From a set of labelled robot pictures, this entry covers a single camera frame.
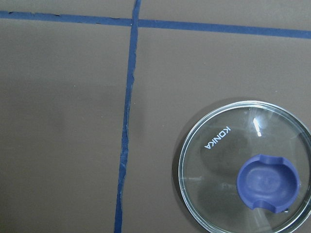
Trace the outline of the glass pot lid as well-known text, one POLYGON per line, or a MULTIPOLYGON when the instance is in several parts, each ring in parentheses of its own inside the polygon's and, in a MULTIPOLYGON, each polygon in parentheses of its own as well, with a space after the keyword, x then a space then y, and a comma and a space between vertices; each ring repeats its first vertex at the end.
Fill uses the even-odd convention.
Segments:
POLYGON ((219 107, 185 138, 178 183, 209 233, 292 233, 311 216, 311 131, 271 103, 219 107))

